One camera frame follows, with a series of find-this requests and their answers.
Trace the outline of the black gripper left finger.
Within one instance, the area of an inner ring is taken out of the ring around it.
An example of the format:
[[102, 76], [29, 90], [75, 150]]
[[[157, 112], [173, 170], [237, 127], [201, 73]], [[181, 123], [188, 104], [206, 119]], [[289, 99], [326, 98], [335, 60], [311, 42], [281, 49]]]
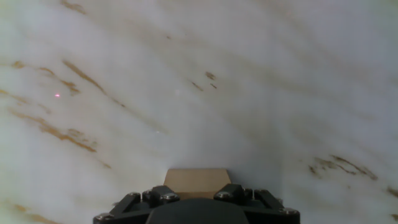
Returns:
[[142, 193], [130, 192], [114, 203], [109, 212], [96, 215], [93, 224], [145, 224], [157, 207], [179, 200], [180, 197], [166, 185]]

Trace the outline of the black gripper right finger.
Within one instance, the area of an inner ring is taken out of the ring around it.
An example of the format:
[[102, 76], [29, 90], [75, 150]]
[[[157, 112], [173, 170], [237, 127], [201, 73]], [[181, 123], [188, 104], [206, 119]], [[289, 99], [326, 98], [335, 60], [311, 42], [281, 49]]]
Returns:
[[284, 207], [281, 199], [266, 189], [253, 190], [239, 184], [226, 184], [213, 199], [237, 205], [250, 224], [300, 224], [300, 212]]

